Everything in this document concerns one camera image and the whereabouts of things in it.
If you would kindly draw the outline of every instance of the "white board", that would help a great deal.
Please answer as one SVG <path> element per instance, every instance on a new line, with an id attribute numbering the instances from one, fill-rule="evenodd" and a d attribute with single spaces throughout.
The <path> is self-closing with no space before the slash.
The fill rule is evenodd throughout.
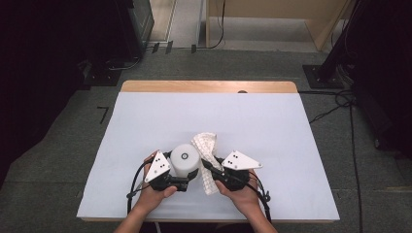
<path id="1" fill-rule="evenodd" d="M 239 150 L 256 170 L 274 221 L 333 221 L 339 214 L 297 93 L 121 92 L 90 171 L 77 217 L 126 217 L 126 194 L 138 167 L 155 150 L 171 151 L 201 132 L 218 135 L 218 156 Z M 196 178 L 165 199 L 148 220 L 245 219 L 219 193 L 207 196 Z"/>

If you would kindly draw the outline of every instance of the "white cylindrical object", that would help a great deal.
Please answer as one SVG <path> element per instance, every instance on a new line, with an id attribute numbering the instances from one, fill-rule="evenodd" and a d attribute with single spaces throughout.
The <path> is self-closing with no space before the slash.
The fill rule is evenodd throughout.
<path id="1" fill-rule="evenodd" d="M 189 173 L 199 168 L 200 155 L 194 146 L 183 144 L 172 150 L 170 161 L 176 177 L 186 178 Z"/>

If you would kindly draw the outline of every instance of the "person's left hand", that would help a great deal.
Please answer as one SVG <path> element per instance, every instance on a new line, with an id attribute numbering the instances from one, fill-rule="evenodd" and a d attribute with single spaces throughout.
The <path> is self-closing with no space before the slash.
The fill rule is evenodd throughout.
<path id="1" fill-rule="evenodd" d="M 157 154 L 157 151 L 153 152 L 149 157 L 145 159 L 145 161 L 155 157 Z M 146 164 L 144 170 L 145 170 L 145 175 L 143 177 L 143 180 L 145 179 L 146 175 L 149 172 L 149 168 L 151 167 L 151 164 Z M 167 198 L 171 195 L 173 195 L 178 188 L 176 186 L 169 186 L 163 191 L 156 191 L 153 190 L 148 183 L 143 182 L 142 184 L 142 192 L 140 193 L 140 197 L 136 202 L 136 205 L 134 205 L 133 209 L 139 208 L 141 211 L 146 213 L 150 213 L 152 210 L 154 210 L 164 198 Z"/>

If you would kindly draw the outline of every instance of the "white tissue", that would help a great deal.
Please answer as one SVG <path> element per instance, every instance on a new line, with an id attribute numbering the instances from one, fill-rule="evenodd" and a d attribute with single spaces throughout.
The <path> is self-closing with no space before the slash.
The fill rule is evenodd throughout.
<path id="1" fill-rule="evenodd" d="M 221 164 L 214 157 L 217 150 L 216 140 L 217 136 L 214 133 L 200 133 L 193 137 L 191 143 L 197 149 L 201 158 L 212 163 L 215 168 L 222 171 L 223 168 Z M 200 166 L 200 171 L 202 172 L 203 188 L 206 194 L 210 195 L 219 191 L 215 181 L 212 178 L 212 173 L 203 165 Z"/>

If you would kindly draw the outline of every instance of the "forearm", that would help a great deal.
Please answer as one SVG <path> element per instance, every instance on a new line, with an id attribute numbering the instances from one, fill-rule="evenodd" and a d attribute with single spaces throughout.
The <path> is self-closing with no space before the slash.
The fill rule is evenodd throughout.
<path id="1" fill-rule="evenodd" d="M 254 228 L 255 233 L 277 233 L 259 207 L 245 213 L 245 217 Z"/>
<path id="2" fill-rule="evenodd" d="M 116 233 L 137 233 L 142 227 L 143 221 L 145 220 L 148 213 L 139 210 L 138 208 L 133 208 L 124 221 L 116 229 Z"/>

